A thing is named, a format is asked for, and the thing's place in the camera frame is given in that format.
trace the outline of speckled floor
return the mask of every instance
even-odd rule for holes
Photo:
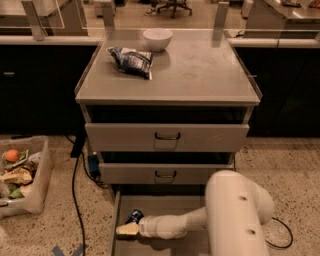
[[[76,162],[69,157],[72,145],[63,136],[49,136],[49,148],[54,169],[44,210],[39,215],[0,220],[0,255],[75,255],[82,243],[71,191]],[[320,139],[249,137],[237,153],[237,171],[271,193],[276,205],[274,217],[284,221],[294,235],[290,248],[270,248],[271,256],[319,255],[319,166]],[[106,255],[113,210],[111,195],[87,178],[81,161],[75,188],[86,233],[86,255]],[[270,221],[264,230],[272,243],[285,245],[289,241],[287,231],[277,222]],[[63,254],[53,254],[55,247]]]

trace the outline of chair base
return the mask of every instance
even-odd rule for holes
[[[159,8],[157,8],[157,13],[160,13],[160,10],[163,8],[170,8],[173,6],[173,10],[172,10],[172,14],[171,14],[171,18],[174,18],[175,12],[177,10],[177,7],[180,7],[182,9],[188,10],[189,11],[189,16],[192,16],[192,9],[189,8],[189,6],[187,5],[186,1],[183,2],[177,2],[177,0],[170,0],[169,2],[167,2],[165,5],[160,6]]]

